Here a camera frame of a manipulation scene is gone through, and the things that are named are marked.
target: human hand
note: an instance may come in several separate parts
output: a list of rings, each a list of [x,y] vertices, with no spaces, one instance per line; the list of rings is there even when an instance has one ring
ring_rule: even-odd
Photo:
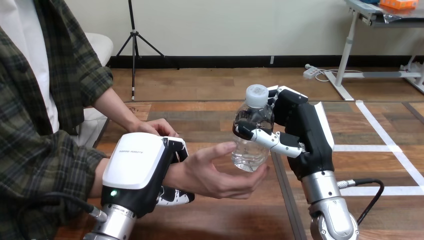
[[[235,148],[235,142],[227,142],[201,149],[183,162],[171,164],[162,184],[216,199],[248,199],[267,176],[269,167],[263,164],[248,176],[219,172],[212,160],[231,153]]]
[[[143,132],[158,136],[179,137],[178,133],[163,118],[153,121],[140,121],[134,132]]]

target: baseboard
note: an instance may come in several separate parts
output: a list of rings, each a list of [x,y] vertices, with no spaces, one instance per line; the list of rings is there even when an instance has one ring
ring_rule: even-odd
[[[407,55],[352,55],[348,67],[400,67],[406,65],[411,56]],[[274,56],[141,56],[136,59],[137,69],[173,69],[173,68],[302,68],[305,64],[315,67],[336,67],[341,55],[292,55]],[[423,61],[418,56],[416,61]],[[112,56],[107,64],[111,68],[131,69],[132,56]]]

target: robotic hand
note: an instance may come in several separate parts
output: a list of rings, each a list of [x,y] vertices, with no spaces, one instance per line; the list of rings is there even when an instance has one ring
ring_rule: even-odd
[[[358,223],[340,193],[340,189],[356,183],[336,181],[332,161],[334,140],[322,103],[310,105],[305,95],[286,86],[269,87],[268,91],[275,123],[284,126],[285,132],[274,134],[240,121],[236,122],[234,134],[287,156],[310,204],[313,239],[358,239]]]
[[[128,133],[116,145],[103,174],[101,205],[90,215],[97,219],[84,240],[127,240],[138,218],[156,205],[187,204],[193,193],[162,186],[170,164],[188,156],[186,143],[177,137]]]

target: bottle cap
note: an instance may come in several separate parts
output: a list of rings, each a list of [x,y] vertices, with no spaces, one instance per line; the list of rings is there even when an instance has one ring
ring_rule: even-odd
[[[260,84],[254,84],[246,89],[245,103],[255,109],[259,109],[268,103],[268,89]]]

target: tripod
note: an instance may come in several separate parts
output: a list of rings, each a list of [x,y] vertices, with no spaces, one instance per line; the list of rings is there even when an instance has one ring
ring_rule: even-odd
[[[122,50],[125,48],[125,46],[128,44],[130,39],[132,38],[132,96],[131,100],[134,101],[134,94],[136,91],[136,57],[137,60],[141,59],[139,55],[139,47],[137,46],[137,37],[139,37],[141,40],[143,40],[147,45],[149,45],[153,50],[155,50],[164,60],[168,60],[165,58],[165,55],[163,55],[159,50],[157,50],[150,42],[148,42],[144,37],[140,35],[138,31],[136,31],[136,25],[134,24],[134,15],[133,15],[133,4],[131,3],[131,0],[128,0],[128,6],[129,6],[129,17],[131,18],[131,27],[132,31],[129,33],[128,39],[125,41],[123,46],[120,48],[118,54],[116,55],[116,58],[119,57]],[[180,70],[180,67],[177,64],[172,64],[173,66],[176,66],[177,70]]]

